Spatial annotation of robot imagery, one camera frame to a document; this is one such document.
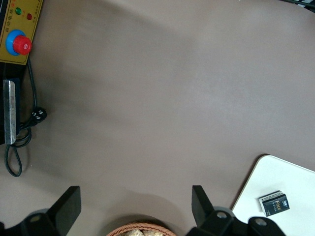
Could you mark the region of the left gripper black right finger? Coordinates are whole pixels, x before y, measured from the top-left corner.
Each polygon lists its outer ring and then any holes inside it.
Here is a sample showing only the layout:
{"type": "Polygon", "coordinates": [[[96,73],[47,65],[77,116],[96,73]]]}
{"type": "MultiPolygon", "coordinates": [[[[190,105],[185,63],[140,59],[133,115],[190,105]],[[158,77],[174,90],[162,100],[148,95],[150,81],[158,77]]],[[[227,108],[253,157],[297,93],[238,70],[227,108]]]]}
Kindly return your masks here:
{"type": "Polygon", "coordinates": [[[213,206],[200,185],[192,187],[191,209],[196,226],[188,236],[246,236],[248,225],[225,207],[213,206]]]}

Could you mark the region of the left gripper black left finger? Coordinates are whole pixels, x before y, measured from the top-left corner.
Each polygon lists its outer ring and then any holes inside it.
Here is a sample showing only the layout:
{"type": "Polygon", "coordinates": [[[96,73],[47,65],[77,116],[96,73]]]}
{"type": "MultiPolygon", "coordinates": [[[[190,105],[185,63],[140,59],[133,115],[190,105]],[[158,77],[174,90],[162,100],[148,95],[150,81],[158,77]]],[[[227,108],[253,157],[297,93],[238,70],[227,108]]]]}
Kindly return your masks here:
{"type": "Polygon", "coordinates": [[[81,213],[81,189],[69,187],[48,209],[30,213],[7,229],[8,236],[65,236],[81,213]]]}

